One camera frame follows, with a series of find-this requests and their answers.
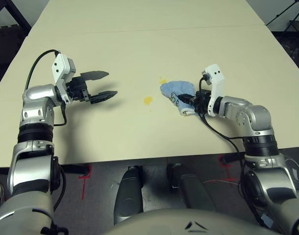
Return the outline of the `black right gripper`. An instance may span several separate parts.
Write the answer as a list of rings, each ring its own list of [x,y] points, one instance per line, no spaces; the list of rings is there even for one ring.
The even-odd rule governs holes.
[[[211,91],[202,89],[196,91],[196,96],[190,94],[181,94],[178,96],[178,99],[183,103],[194,103],[193,106],[196,113],[207,113],[210,97]]]

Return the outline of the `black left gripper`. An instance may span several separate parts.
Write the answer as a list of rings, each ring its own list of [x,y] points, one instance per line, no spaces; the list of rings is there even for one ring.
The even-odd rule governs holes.
[[[98,93],[97,95],[90,96],[90,94],[88,93],[86,81],[99,80],[108,75],[108,72],[101,70],[83,72],[80,74],[80,76],[74,77],[70,82],[66,83],[67,94],[73,101],[90,101],[91,104],[104,102],[114,97],[118,92],[104,91]]]

